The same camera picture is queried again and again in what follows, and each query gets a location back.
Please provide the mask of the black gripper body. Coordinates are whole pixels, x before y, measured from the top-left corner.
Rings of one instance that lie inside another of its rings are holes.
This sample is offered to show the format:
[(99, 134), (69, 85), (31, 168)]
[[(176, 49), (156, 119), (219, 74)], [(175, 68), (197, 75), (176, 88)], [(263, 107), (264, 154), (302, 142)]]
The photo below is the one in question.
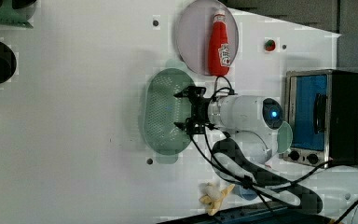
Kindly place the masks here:
[(205, 92), (205, 87), (187, 88), (187, 98), (191, 103), (191, 114), (186, 120), (188, 134), (205, 134), (206, 127), (210, 124), (208, 118), (210, 99), (204, 97)]

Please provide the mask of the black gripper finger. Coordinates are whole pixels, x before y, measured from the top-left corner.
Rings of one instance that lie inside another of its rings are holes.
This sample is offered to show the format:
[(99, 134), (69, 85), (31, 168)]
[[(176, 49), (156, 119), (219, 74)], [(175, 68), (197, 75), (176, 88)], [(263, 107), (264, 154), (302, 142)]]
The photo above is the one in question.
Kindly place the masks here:
[(184, 88), (182, 91), (177, 92), (174, 97), (176, 98), (186, 98), (190, 93), (190, 87)]
[(188, 132), (189, 131), (189, 123), (188, 122), (175, 122), (174, 125), (184, 131), (184, 132)]

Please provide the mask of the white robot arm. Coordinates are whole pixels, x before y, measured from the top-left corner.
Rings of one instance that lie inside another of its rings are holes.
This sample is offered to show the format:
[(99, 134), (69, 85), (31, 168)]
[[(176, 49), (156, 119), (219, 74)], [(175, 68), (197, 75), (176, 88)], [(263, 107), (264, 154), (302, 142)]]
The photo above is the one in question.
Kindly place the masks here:
[[(216, 92), (205, 98), (203, 87), (188, 86), (176, 98), (191, 104), (191, 116), (175, 125), (190, 139), (220, 130), (225, 138), (208, 146), (206, 161), (227, 182), (251, 189), (303, 214), (328, 217), (335, 223), (358, 224), (358, 168), (341, 159), (292, 147), (291, 126), (282, 120), (282, 108), (272, 98)], [(276, 154), (311, 164), (308, 173), (293, 178), (265, 164)]]

